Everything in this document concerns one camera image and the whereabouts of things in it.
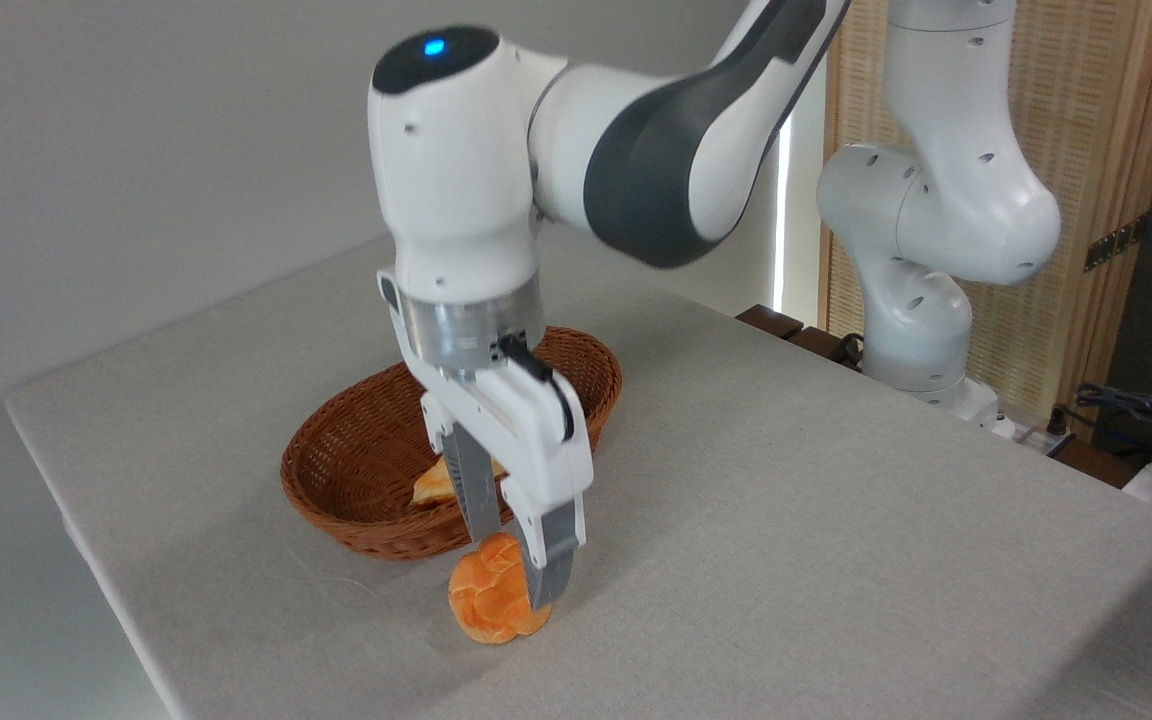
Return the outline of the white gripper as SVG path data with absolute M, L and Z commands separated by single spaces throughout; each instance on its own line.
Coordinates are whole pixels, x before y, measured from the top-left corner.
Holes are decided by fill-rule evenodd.
M 518 525 L 532 609 L 556 602 L 586 544 L 582 497 L 593 450 L 573 384 L 535 354 L 538 282 L 484 304 L 426 304 L 393 270 L 378 286 L 399 350 L 424 387 L 422 418 L 444 456 L 471 541 L 499 532 L 499 498 Z

